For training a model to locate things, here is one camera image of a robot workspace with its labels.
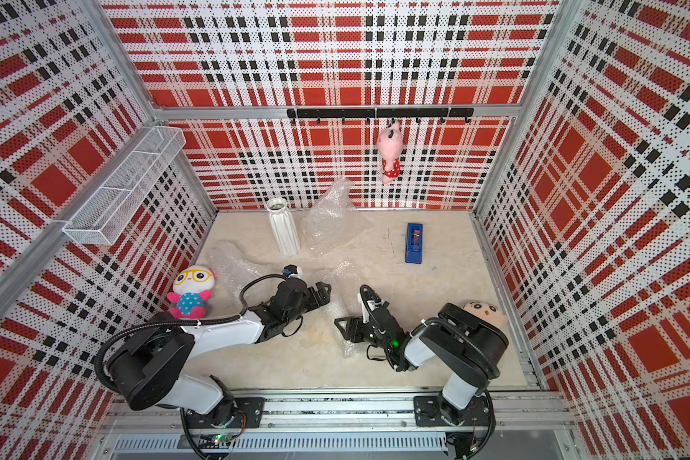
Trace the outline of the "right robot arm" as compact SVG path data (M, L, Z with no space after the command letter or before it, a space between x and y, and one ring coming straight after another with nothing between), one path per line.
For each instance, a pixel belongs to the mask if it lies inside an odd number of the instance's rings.
M368 285L360 287L358 302L360 316L333 321L343 339L383 351L380 360L396 372L415 371L433 358L442 361L452 372L438 396L442 410L461 415L486 397L490 382L500 376L498 364L509 340L502 331L507 317L496 306L447 303L408 332Z

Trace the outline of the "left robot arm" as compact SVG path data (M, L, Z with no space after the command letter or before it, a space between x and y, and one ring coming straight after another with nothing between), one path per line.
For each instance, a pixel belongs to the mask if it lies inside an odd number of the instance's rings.
M152 406L190 410L219 424L233 417L237 404L215 376L185 373L189 360L234 346L281 337L293 322L327 306L331 285L309 286L297 266L261 276L239 295L241 310L232 316L180 319L161 312L149 321L115 333L93 360L98 381L139 411Z

